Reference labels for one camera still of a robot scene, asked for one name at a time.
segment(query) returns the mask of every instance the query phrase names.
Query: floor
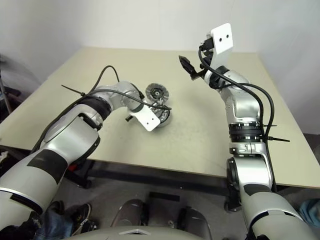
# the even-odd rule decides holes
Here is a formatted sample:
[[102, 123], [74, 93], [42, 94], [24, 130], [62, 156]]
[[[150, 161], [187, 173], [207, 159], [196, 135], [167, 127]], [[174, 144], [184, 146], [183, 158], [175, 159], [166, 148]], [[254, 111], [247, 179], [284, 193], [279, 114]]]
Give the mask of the floor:
[[[320, 136], [305, 135], [310, 147], [318, 151]], [[315, 152], [320, 161], [320, 152]], [[229, 238], [230, 240], [243, 240], [247, 229], [243, 220], [242, 212], [227, 213], [224, 210], [225, 198], [219, 195], [189, 191], [184, 189], [173, 189], [150, 184], [124, 182], [105, 178], [92, 180], [90, 189], [77, 187], [74, 183], [64, 179], [55, 196], [55, 200], [63, 200], [65, 207], [91, 203], [91, 218], [99, 222], [100, 228], [107, 228], [112, 223], [119, 207], [130, 199], [141, 199], [145, 201], [149, 192], [159, 192], [180, 196], [180, 202], [173, 202], [172, 206], [179, 210], [185, 206], [191, 206], [200, 211], [207, 219], [214, 240]], [[281, 194], [298, 208], [300, 204], [311, 198], [320, 198], [319, 189], [290, 188]], [[319, 229], [314, 229], [320, 238]]]

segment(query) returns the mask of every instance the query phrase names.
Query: white wall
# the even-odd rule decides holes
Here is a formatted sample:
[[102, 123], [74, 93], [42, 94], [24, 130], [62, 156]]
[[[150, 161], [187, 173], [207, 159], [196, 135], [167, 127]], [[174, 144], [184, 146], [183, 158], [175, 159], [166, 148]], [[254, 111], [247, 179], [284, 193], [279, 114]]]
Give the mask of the white wall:
[[234, 51], [259, 52], [302, 130], [320, 133], [319, 10], [317, 0], [0, 0], [0, 53], [15, 66], [2, 75], [19, 72], [32, 92], [80, 46], [195, 51], [230, 22]]

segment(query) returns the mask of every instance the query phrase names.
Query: beige tabletop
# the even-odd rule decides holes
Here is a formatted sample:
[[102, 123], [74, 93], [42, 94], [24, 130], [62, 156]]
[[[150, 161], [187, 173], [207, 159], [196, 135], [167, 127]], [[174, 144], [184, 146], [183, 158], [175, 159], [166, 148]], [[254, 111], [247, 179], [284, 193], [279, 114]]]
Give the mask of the beige tabletop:
[[[46, 125], [79, 97], [61, 84], [88, 92], [102, 68], [113, 65], [120, 80], [143, 92], [150, 83], [163, 84], [173, 118], [168, 126], [147, 132], [136, 119], [126, 122], [127, 110], [120, 108], [104, 121], [100, 145], [89, 158], [225, 177], [230, 154], [224, 102], [202, 79], [190, 79], [178, 55], [199, 66], [196, 51], [82, 48], [0, 124], [0, 145], [30, 150]], [[270, 136], [291, 140], [269, 144], [277, 184], [320, 188], [320, 166], [258, 56], [233, 53], [228, 67], [270, 93], [277, 125]], [[108, 69], [100, 84], [116, 81]], [[269, 105], [264, 97], [262, 101], [267, 124]]]

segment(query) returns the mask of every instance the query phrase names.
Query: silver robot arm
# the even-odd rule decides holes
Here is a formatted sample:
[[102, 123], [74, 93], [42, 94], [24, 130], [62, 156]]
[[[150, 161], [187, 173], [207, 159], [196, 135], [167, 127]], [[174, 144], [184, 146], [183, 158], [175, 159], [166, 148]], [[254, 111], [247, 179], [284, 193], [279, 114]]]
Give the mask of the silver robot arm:
[[37, 151], [0, 178], [0, 230], [20, 226], [31, 212], [40, 215], [47, 209], [68, 166], [98, 146], [98, 130], [112, 111], [127, 107], [148, 131], [160, 123], [149, 107], [128, 96], [140, 99], [138, 89], [127, 81], [96, 88], [48, 129]]
[[262, 140], [259, 103], [235, 85], [224, 87], [225, 79], [208, 70], [210, 65], [236, 83], [248, 84], [249, 81], [239, 73], [225, 67], [232, 48], [231, 26], [226, 23], [211, 30], [201, 44], [200, 50], [205, 55], [200, 65], [202, 71], [196, 72], [187, 58], [179, 56], [191, 79], [203, 78], [220, 93], [225, 103], [229, 152], [233, 155], [227, 160], [229, 197], [226, 208], [231, 211], [242, 206], [249, 240], [315, 240], [311, 229], [288, 201], [272, 191], [275, 183], [266, 144]]

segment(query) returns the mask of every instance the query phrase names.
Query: sneaker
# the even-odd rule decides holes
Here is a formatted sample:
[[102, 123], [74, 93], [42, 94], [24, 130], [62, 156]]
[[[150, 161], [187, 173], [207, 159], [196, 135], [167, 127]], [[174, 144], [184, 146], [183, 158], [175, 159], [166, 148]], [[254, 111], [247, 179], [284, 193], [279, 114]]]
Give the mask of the sneaker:
[[74, 223], [74, 231], [73, 235], [75, 235], [82, 226], [88, 221], [88, 218], [91, 214], [91, 205], [89, 203], [83, 204], [82, 206], [78, 207], [74, 213], [71, 214], [71, 219]]

